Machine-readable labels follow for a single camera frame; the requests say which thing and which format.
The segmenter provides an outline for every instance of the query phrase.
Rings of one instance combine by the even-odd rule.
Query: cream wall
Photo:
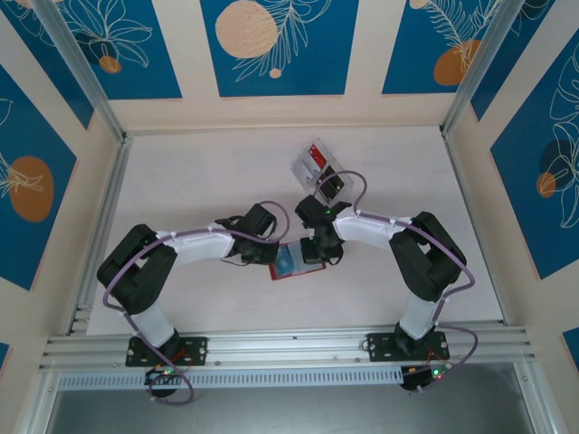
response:
[[[579,2],[556,0],[480,123],[469,108],[450,136],[499,293],[513,322],[527,327],[569,432],[579,432],[579,373],[562,333],[579,326],[579,261],[538,278],[489,150],[576,32],[577,16]]]
[[[12,350],[0,382],[0,432],[9,433],[47,336],[62,333],[118,147],[96,116],[85,131],[3,14],[0,41],[0,64],[77,156],[33,290],[0,278],[0,342]]]
[[[382,95],[406,1],[360,0],[344,96],[220,99],[199,0],[153,0],[183,99],[123,100],[111,105],[130,131],[439,125],[453,93]]]

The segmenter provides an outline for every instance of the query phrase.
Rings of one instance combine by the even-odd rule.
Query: white table surface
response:
[[[432,212],[463,250],[478,283],[451,299],[441,321],[502,318],[437,127],[260,128],[137,136],[107,254],[136,224],[157,231],[198,228],[244,214],[267,199],[287,207],[288,241],[305,236],[293,210],[306,193],[290,164],[315,137],[343,167],[366,176],[369,190],[362,209],[395,216]],[[352,201],[360,189],[355,180]],[[272,281],[264,266],[199,261],[172,270],[160,303],[180,332],[395,324],[410,292],[391,251],[350,242],[345,252],[336,267],[279,281]],[[103,292],[99,286],[87,334],[129,333],[124,319],[101,304]]]

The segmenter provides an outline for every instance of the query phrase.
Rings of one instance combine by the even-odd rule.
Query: small clear box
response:
[[[319,138],[313,140],[291,165],[291,172],[309,194],[314,194],[324,179],[342,170],[342,166]],[[329,207],[340,201],[346,202],[352,183],[348,175],[332,176],[321,185],[315,194],[316,199]]]

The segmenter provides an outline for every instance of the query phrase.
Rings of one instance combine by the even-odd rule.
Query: white platform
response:
[[[436,127],[260,128],[137,136],[108,252],[138,223],[181,231],[245,213],[267,199],[280,202],[291,215],[287,240],[304,236],[307,232],[293,210],[305,193],[290,163],[314,137],[343,167],[367,177],[362,209],[395,216],[432,212],[462,248],[478,283],[452,298],[441,320],[502,318]],[[355,181],[353,193],[360,187]],[[161,304],[181,332],[396,323],[409,291],[392,253],[355,243],[346,244],[345,251],[336,267],[280,281],[271,281],[263,266],[239,268],[218,260],[183,266],[169,276]],[[129,333],[124,319],[101,304],[102,294],[99,287],[88,334]]]

